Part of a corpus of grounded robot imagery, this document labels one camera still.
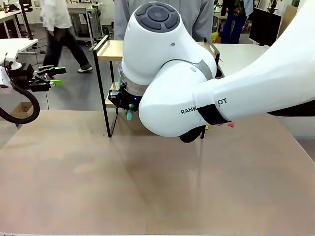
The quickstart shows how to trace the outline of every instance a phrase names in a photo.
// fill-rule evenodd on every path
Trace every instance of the black monitor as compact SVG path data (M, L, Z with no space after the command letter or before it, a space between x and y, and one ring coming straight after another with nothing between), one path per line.
M271 46L276 40L280 28L281 16L272 14L271 22L268 25L269 12L255 8L252 15L252 27L250 39L260 43L262 41L264 31L268 27L264 39L264 45Z

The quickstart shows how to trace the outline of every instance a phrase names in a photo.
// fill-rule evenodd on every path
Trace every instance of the black pants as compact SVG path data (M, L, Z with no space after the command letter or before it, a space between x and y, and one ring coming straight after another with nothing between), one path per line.
M80 64L80 67L89 63L82 48L75 40L69 29L54 28L54 36L47 32L48 46L47 53L44 59L44 65L58 66L63 45L70 49L72 55Z

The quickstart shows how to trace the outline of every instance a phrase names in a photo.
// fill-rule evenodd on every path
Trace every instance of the person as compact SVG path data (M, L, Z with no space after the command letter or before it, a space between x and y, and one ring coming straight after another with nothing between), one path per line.
M253 12L254 1L223 0L221 15L226 12L226 8L228 8L228 15L223 28L221 43L238 44L246 19Z
M115 0L114 39L123 40L130 15L152 0ZM196 42L210 37L213 23L213 0L159 0L173 6Z
M92 71L92 66L82 48L70 32L71 20L66 0L41 0L40 13L43 26L47 29L47 53L43 65L58 66L63 45L70 49L72 55L80 64L78 73Z

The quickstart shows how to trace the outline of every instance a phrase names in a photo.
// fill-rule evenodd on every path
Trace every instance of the sneaker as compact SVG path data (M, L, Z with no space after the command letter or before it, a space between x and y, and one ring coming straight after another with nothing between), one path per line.
M93 70L93 68L92 68L91 64L88 63L88 64L82 66L81 69L78 69L78 73L86 73L86 72L90 72L92 70Z

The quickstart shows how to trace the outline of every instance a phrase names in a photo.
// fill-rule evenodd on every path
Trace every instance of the gray sweatshirt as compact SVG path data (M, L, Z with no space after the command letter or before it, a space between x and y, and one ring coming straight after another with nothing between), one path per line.
M115 0L114 39L123 40L131 14L153 0ZM188 33L197 42L210 37L214 0L156 0L173 6L182 16Z

